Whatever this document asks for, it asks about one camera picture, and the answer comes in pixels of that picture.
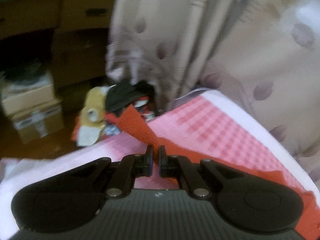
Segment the red fabric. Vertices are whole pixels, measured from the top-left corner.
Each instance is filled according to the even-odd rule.
[[[165,138],[158,138],[140,117],[139,113],[133,106],[129,106],[122,113],[116,125],[119,129],[130,134],[139,141],[147,145],[152,145],[154,149],[153,157],[156,162],[159,158],[158,149],[160,145],[165,145],[168,155],[184,155],[193,163],[199,163],[199,161],[204,158],[211,158],[235,169],[287,186],[281,171],[262,172],[254,169],[248,169],[243,166],[228,163],[218,158],[212,158],[211,156],[207,156],[202,153],[184,149]],[[296,231],[306,240],[317,240],[320,237],[320,209],[316,204],[315,197],[312,192],[301,192],[297,188],[294,188],[294,190],[300,194],[304,203],[304,212],[296,226]]]

